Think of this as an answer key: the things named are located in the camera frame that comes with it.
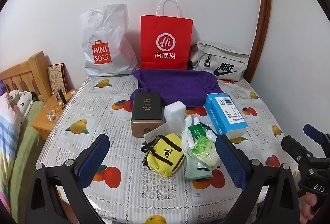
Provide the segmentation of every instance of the book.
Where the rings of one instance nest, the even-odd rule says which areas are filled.
[[[57,93],[57,90],[61,89],[63,94],[66,94],[67,87],[65,82],[64,63],[51,65],[47,69],[52,92]]]

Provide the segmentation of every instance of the nike bag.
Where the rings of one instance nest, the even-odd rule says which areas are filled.
[[[239,48],[199,41],[190,48],[194,70],[208,71],[217,79],[239,81],[247,67],[249,55]]]
[[[137,65],[135,53],[124,37],[128,27],[126,4],[107,5],[85,12],[82,50],[88,76],[131,74]]]
[[[163,176],[172,176],[184,160],[181,138],[175,133],[156,136],[153,141],[143,146],[141,151],[147,153],[142,161],[143,165],[149,169],[151,166]]]
[[[141,16],[141,68],[187,69],[191,19],[157,15]]]

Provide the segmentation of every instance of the blue gripper pad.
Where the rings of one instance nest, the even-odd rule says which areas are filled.
[[[87,156],[85,162],[81,165],[78,171],[78,176],[79,176],[78,187],[80,189],[87,188],[90,185],[90,183],[92,183],[92,180],[98,168],[102,164],[105,156],[107,155],[110,149],[109,138],[104,134],[102,135],[102,138],[96,145],[94,144],[95,142],[96,141],[94,141],[93,144],[88,149],[85,149],[85,150],[90,150],[90,148],[93,148],[91,153]]]
[[[244,191],[248,185],[246,170],[222,136],[216,139],[216,151],[235,186]]]
[[[306,124],[304,126],[304,134],[308,135],[311,139],[313,139],[319,145],[324,143],[324,135],[319,130],[315,129],[310,124]]]

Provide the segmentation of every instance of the fruit print tablecloth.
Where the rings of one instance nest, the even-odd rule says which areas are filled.
[[[249,124],[245,134],[232,143],[265,165],[286,162],[296,174],[296,162],[281,149],[284,134],[280,126],[251,86],[244,79],[219,80],[219,86]],[[234,186],[222,164],[212,171],[213,179],[200,181],[184,181],[185,162],[171,177],[142,165],[144,154],[140,148],[144,140],[133,137],[130,128],[132,107],[128,100],[136,88],[137,80],[132,75],[87,78],[50,133],[39,162],[62,165],[104,133],[110,138],[109,153],[91,185],[84,189],[102,218],[136,224],[158,215],[155,219],[177,224],[224,217],[241,190]],[[187,108],[186,113],[212,125],[204,108]],[[65,200],[63,190],[60,193]]]

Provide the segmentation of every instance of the white nike bag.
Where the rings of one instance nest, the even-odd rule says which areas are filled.
[[[88,76],[131,74],[137,65],[135,53],[124,37],[128,27],[126,4],[107,5],[85,12],[82,50]]]
[[[189,59],[194,70],[208,71],[217,79],[239,81],[248,65],[249,55],[232,46],[199,41],[191,46]]]

